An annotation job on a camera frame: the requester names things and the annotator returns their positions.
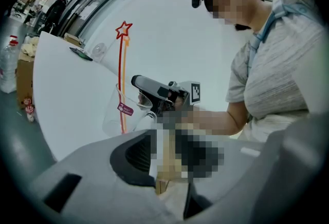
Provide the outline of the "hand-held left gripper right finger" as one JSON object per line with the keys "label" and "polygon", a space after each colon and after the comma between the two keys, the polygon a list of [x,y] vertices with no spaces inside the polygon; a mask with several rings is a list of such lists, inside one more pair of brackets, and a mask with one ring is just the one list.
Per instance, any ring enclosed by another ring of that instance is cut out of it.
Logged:
{"label": "hand-held left gripper right finger", "polygon": [[187,223],[325,223],[325,115],[271,134],[238,184]]}

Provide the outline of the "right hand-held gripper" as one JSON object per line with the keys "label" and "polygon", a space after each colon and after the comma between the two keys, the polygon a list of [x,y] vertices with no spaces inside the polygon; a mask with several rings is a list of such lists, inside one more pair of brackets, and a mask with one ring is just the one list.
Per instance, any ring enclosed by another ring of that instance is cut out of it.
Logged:
{"label": "right hand-held gripper", "polygon": [[201,100],[199,82],[170,81],[166,85],[142,75],[135,75],[131,79],[131,84],[151,101],[151,111],[157,116],[161,116],[164,111],[174,110],[177,98],[182,99],[181,106],[194,105]]}

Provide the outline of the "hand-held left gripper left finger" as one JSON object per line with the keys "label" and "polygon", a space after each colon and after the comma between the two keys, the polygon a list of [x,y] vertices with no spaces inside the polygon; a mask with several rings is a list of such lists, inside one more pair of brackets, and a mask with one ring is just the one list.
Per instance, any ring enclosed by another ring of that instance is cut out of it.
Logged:
{"label": "hand-held left gripper left finger", "polygon": [[29,192],[56,223],[179,223],[153,186],[126,183],[110,163],[120,145],[154,137],[141,130],[85,145],[40,174]]}

